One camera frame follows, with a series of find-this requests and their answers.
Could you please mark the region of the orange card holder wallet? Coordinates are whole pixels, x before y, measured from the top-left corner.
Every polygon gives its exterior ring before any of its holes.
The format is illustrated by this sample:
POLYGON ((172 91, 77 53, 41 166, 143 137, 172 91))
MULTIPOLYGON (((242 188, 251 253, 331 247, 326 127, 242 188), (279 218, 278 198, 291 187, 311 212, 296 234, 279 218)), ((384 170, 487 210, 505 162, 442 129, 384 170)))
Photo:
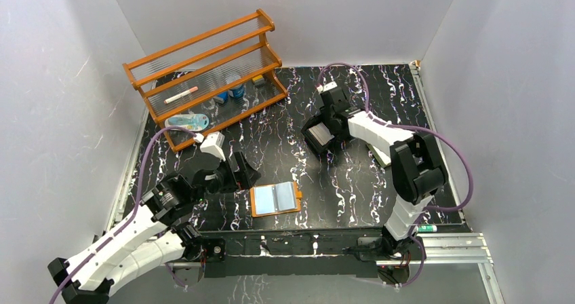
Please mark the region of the orange card holder wallet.
POLYGON ((302 192, 296 181, 262 185, 250 189, 252 217, 301 211, 302 192))

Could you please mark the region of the black card tray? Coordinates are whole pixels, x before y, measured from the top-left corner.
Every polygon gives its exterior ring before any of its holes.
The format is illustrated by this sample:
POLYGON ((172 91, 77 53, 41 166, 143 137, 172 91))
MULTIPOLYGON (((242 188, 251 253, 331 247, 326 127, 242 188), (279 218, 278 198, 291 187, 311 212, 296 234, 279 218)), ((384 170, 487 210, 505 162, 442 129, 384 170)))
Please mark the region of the black card tray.
POLYGON ((321 115, 308 119, 301 132, 304 141, 315 155, 325 153, 333 144, 350 136, 347 121, 338 118, 326 119, 321 115))

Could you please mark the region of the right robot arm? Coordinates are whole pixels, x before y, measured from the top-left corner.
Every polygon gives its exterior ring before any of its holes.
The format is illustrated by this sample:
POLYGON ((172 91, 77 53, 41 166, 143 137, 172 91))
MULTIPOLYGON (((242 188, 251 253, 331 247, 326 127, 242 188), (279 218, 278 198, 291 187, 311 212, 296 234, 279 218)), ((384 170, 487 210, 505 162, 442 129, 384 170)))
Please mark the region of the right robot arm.
POLYGON ((435 137, 394 126, 353 106, 334 82, 317 87, 317 91, 322 101, 319 114, 309 119, 303 130, 316 152, 323 153, 334 143, 358 138, 389 159, 397 196, 378 247, 390 259, 400 259, 413 240, 418 217, 431 196, 448 181, 435 137))

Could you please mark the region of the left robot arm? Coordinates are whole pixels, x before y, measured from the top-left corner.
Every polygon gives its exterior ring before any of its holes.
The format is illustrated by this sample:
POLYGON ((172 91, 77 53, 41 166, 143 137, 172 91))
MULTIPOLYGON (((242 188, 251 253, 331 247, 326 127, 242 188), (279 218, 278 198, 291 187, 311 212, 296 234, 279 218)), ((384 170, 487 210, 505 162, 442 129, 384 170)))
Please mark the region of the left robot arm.
POLYGON ((251 189, 261 174, 241 151, 227 159, 221 133, 190 135, 201 152, 218 159, 218 166, 198 170, 192 178, 173 172, 147 192, 140 176, 131 214, 75 256, 49 263, 58 286, 52 303, 58 297, 65 303, 107 303, 120 288, 160 265, 223 260, 224 240, 203 237, 185 218, 206 196, 251 189))

